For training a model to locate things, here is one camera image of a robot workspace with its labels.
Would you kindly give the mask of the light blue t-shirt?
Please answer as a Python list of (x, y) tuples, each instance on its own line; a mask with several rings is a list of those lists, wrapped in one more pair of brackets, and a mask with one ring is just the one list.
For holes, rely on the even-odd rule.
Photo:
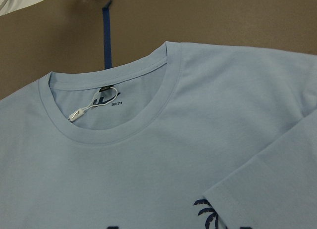
[(46, 74), (0, 102), (0, 226), (316, 228), (316, 56), (166, 42)]

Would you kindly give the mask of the white hang tag fastener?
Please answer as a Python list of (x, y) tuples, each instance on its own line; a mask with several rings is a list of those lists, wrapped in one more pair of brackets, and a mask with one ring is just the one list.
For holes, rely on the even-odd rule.
[[(104, 101), (103, 94), (109, 90), (114, 91), (115, 95), (113, 97), (111, 97), (110, 99)], [(118, 91), (118, 89), (114, 85), (101, 87), (93, 95), (92, 100), (90, 101), (90, 103), (87, 106), (79, 108), (78, 110), (74, 111), (72, 114), (70, 114), (68, 116), (68, 121), (70, 121), (70, 122), (76, 121), (81, 116), (83, 116), (85, 114), (85, 112), (87, 110), (89, 110), (90, 108), (105, 106), (105, 105), (108, 105), (108, 104), (114, 102), (117, 99), (117, 97), (119, 96), (119, 94), (120, 94), (120, 92)]]

